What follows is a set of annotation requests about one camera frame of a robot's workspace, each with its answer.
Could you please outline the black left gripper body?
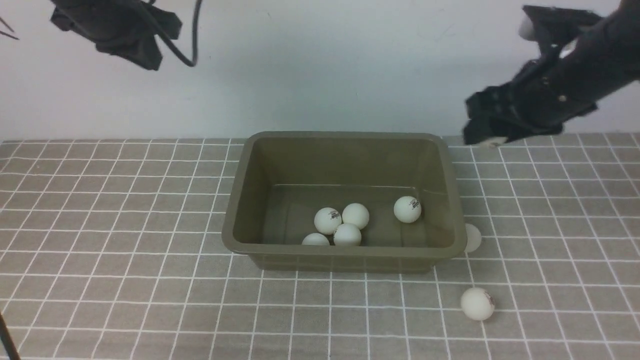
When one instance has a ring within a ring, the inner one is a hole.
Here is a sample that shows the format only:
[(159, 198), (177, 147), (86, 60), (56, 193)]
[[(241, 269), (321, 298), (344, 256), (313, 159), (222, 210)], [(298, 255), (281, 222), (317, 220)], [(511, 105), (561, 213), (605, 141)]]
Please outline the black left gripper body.
[(99, 53), (157, 71), (162, 53), (155, 39), (179, 38), (182, 21), (144, 0), (53, 0), (50, 22), (87, 39)]

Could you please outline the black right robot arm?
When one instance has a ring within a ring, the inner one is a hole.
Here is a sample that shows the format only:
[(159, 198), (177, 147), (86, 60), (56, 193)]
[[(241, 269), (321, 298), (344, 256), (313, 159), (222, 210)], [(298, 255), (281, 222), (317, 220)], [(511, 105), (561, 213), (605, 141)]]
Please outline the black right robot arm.
[(465, 101), (465, 145), (498, 147), (556, 136), (576, 117), (597, 111), (603, 98), (639, 80), (637, 0), (622, 0), (606, 17), (585, 9), (524, 5), (519, 36), (538, 45), (508, 82)]

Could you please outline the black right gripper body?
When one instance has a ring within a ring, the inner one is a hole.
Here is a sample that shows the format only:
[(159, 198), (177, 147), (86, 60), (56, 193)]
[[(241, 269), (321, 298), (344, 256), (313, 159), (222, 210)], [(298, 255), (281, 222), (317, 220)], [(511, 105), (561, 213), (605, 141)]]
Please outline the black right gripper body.
[(596, 100), (567, 95), (555, 71), (562, 60), (551, 50), (526, 62), (512, 80), (488, 86), (465, 100), (464, 145), (500, 146), (536, 136), (559, 135), (564, 124), (598, 110)]

